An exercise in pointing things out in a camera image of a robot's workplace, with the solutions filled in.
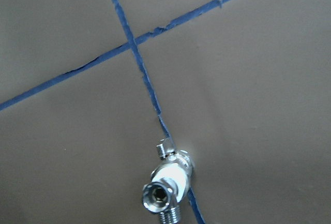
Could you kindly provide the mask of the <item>metal pipe fitting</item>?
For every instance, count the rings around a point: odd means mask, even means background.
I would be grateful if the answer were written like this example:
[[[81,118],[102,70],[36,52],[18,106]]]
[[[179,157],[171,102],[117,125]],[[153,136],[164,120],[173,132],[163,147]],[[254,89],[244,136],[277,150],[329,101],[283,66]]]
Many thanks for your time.
[[[142,205],[154,215],[159,223],[179,223],[181,213],[177,200],[178,188],[173,180],[160,179],[143,187]]]

